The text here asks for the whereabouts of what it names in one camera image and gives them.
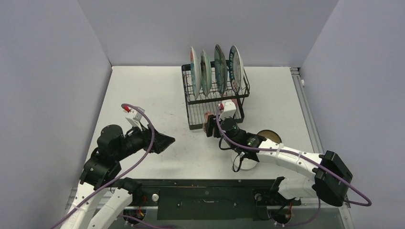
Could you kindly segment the large pink mug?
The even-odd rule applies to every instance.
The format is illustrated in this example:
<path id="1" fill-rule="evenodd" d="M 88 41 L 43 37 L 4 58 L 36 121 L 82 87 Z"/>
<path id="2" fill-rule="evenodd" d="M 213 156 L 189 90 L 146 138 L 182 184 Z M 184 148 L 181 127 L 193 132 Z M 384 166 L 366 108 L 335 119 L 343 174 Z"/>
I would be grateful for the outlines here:
<path id="1" fill-rule="evenodd" d="M 228 102 L 228 106 L 230 107 L 230 109 L 236 110 L 236 108 L 237 108 L 237 100 L 232 99 L 230 102 Z"/>

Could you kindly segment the green rimmed white plate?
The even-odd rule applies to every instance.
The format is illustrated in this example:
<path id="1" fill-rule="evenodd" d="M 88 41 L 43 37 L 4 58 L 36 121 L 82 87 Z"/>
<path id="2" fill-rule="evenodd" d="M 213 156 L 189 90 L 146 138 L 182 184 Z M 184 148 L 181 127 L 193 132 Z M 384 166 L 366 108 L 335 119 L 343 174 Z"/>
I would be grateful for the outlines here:
<path id="1" fill-rule="evenodd" d="M 232 46 L 229 52 L 229 77 L 233 91 L 237 94 L 241 88 L 244 76 L 244 65 L 241 55 L 236 46 Z"/>

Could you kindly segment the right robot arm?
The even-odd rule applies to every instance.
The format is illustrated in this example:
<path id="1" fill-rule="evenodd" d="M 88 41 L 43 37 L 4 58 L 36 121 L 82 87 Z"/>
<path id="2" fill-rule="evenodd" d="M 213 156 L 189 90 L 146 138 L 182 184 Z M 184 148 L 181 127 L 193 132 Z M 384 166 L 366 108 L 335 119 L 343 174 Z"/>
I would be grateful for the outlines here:
<path id="1" fill-rule="evenodd" d="M 341 207 L 353 175 L 339 155 L 333 151 L 324 154 L 308 153 L 276 143 L 266 137 L 240 129 L 232 118 L 216 121 L 215 115 L 207 114 L 204 131 L 208 137 L 226 142 L 235 152 L 233 171 L 249 170 L 258 163 L 284 167 L 303 175 L 303 179 L 291 179 L 282 175 L 276 187 L 269 191 L 270 199 L 281 204 L 286 199 L 315 198 Z"/>

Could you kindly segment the red and blue plate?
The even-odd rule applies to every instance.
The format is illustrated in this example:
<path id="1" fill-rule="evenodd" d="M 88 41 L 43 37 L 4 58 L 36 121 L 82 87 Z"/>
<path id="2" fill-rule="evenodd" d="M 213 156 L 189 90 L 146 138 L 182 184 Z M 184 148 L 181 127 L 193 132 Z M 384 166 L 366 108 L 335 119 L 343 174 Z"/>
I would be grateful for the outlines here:
<path id="1" fill-rule="evenodd" d="M 201 62 L 199 59 L 199 55 L 192 46 L 190 50 L 190 65 L 193 95 L 197 99 L 200 95 L 200 90 L 202 87 Z"/>

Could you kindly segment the blue glazed plate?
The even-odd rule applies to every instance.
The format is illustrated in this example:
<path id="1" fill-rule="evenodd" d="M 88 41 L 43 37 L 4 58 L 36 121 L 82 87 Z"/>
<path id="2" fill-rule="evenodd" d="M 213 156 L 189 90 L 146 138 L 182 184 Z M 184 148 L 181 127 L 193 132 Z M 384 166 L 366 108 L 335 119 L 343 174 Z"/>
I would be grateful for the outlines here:
<path id="1" fill-rule="evenodd" d="M 215 46 L 214 50 L 214 68 L 218 92 L 220 96 L 223 96 L 227 83 L 227 64 L 224 52 L 219 44 Z"/>

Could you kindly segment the small pink mug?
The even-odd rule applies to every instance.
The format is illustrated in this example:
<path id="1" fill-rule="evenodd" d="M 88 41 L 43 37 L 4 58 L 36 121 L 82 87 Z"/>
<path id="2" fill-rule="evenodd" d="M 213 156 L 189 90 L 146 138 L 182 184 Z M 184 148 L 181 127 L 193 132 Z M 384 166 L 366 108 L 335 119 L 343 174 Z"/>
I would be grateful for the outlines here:
<path id="1" fill-rule="evenodd" d="M 208 121 L 210 120 L 210 118 L 211 118 L 212 116 L 215 117 L 215 114 L 213 114 L 211 111 L 206 112 L 206 113 L 204 114 L 204 118 L 205 118 L 204 123 L 208 123 Z"/>

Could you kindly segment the black wire dish rack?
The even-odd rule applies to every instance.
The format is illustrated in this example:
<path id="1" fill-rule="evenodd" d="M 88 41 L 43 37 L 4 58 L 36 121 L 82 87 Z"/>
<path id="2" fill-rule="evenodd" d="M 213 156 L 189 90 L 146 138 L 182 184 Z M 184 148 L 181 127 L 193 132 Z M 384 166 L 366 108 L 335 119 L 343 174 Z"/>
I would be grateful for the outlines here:
<path id="1" fill-rule="evenodd" d="M 204 95 L 203 91 L 200 90 L 199 95 L 196 96 L 194 95 L 192 88 L 191 65 L 184 64 L 181 66 L 184 97 L 190 130 L 201 129 L 203 127 L 203 123 L 205 122 L 205 113 L 214 113 L 217 104 L 222 100 L 235 99 L 237 102 L 237 109 L 234 118 L 238 123 L 242 123 L 244 120 L 244 99 L 250 95 L 250 83 L 246 73 L 243 73 L 243 79 L 241 81 L 241 87 L 238 93 L 233 91 L 231 81 L 228 80 L 225 93 L 220 95 L 217 83 L 215 81 L 215 69 L 213 61 L 211 62 L 211 67 L 213 82 L 209 94 Z"/>

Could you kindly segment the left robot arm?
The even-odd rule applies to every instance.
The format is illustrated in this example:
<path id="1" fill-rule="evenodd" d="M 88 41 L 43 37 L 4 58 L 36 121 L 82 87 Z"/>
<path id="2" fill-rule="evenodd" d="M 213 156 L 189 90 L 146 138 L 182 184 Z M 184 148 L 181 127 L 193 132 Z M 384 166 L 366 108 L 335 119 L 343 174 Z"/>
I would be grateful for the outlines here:
<path id="1" fill-rule="evenodd" d="M 59 226 L 63 229 L 107 229 L 126 206 L 146 201 L 142 184 L 122 172 L 120 162 L 145 150 L 159 154 L 175 142 L 154 127 L 134 126 L 127 134 L 118 125 L 101 131 L 85 162 L 75 198 Z"/>

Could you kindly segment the light teal flower plate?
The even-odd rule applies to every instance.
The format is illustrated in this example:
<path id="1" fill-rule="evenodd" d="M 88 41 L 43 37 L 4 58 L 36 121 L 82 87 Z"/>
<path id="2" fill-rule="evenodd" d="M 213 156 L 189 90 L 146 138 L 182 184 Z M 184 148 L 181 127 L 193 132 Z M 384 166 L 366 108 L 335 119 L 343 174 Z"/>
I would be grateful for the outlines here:
<path id="1" fill-rule="evenodd" d="M 212 68 L 210 58 L 204 49 L 201 50 L 201 71 L 203 94 L 208 96 L 212 86 Z"/>

